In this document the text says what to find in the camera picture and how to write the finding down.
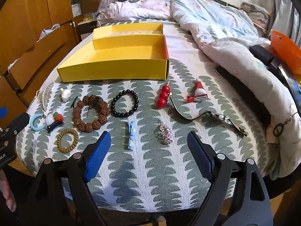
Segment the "person's left hand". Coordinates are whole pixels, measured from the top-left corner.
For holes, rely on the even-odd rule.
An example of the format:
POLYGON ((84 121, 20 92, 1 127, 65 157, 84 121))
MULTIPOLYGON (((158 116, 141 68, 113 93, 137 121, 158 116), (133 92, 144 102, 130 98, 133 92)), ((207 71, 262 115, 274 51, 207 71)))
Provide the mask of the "person's left hand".
POLYGON ((7 177, 3 170, 1 170, 1 192, 6 201, 7 207, 11 212, 16 210, 16 201, 12 190, 10 189, 7 177))

